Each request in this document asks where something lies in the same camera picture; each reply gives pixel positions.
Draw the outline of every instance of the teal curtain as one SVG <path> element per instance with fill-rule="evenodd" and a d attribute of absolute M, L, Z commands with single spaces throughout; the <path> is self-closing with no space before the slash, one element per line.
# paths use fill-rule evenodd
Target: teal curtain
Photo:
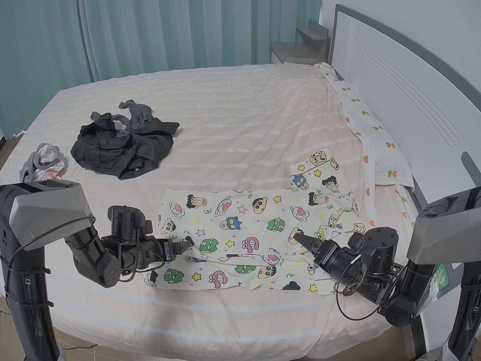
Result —
<path fill-rule="evenodd" d="M 181 68 L 270 62 L 321 0 L 2 0 L 0 128 L 27 129 L 61 89 Z"/>

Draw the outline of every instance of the nightstand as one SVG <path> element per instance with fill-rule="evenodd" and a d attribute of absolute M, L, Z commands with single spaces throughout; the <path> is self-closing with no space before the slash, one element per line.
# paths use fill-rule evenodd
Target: nightstand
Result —
<path fill-rule="evenodd" d="M 272 43 L 271 63 L 316 64 L 326 61 L 328 29 L 309 20 L 307 28 L 296 28 L 306 43 Z"/>

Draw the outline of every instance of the wall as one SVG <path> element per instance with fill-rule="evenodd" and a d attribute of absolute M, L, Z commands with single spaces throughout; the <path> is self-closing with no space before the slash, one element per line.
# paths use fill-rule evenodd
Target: wall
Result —
<path fill-rule="evenodd" d="M 481 0 L 322 0 L 332 33 L 336 4 L 400 31 L 434 52 L 481 91 Z"/>

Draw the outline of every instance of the headboard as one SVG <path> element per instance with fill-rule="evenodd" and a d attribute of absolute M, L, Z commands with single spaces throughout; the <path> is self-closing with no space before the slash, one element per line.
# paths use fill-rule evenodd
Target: headboard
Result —
<path fill-rule="evenodd" d="M 481 186 L 481 94 L 398 31 L 336 5 L 329 58 L 397 142 L 423 207 Z"/>

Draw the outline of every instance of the bed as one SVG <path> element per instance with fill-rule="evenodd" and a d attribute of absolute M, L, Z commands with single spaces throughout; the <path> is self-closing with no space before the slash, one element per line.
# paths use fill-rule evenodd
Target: bed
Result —
<path fill-rule="evenodd" d="M 345 65 L 343 57 L 350 48 L 338 52 L 339 44 L 336 40 L 332 65 L 369 97 L 363 91 L 368 84 L 359 85 L 358 75 L 341 70 L 336 58 Z M 350 63 L 353 71 L 355 63 Z M 118 104 L 130 98 L 150 105 L 161 120 L 180 123 L 170 155 L 159 169 L 122 182 L 79 167 L 69 151 L 90 113 L 118 113 Z M 369 98 L 375 106 L 379 103 Z M 382 108 L 376 110 L 383 122 L 392 123 L 383 117 Z M 396 142 L 402 143 L 397 127 L 391 128 Z M 356 198 L 364 199 L 366 192 L 362 144 L 347 128 L 336 92 L 313 66 L 285 63 L 158 72 L 63 90 L 22 137 L 0 171 L 0 184 L 18 181 L 23 162 L 41 142 L 58 145 L 65 154 L 69 168 L 64 178 L 82 184 L 100 235 L 110 232 L 110 205 L 140 208 L 155 220 L 166 187 L 287 188 L 289 165 L 323 147 L 338 157 Z M 473 159 L 479 158 L 468 151 Z M 417 172 L 422 177 L 422 169 L 416 170 L 416 178 Z M 433 200 L 437 194 L 426 193 L 428 180 L 422 177 L 421 188 L 425 198 Z M 375 194 L 379 225 L 399 232 L 396 261 L 403 264 L 415 202 L 402 186 L 376 186 Z M 366 223 L 367 211 L 362 202 Z M 63 241 L 46 247 L 46 262 L 52 269 L 47 282 L 49 299 L 55 303 L 54 326 L 123 351 L 191 360 L 328 358 L 389 328 L 379 315 L 363 322 L 346 321 L 333 296 L 305 292 L 261 287 L 169 291 L 146 287 L 142 277 L 103 289 L 76 273 Z M 359 296 L 342 298 L 341 305 L 351 316 L 373 309 Z"/>

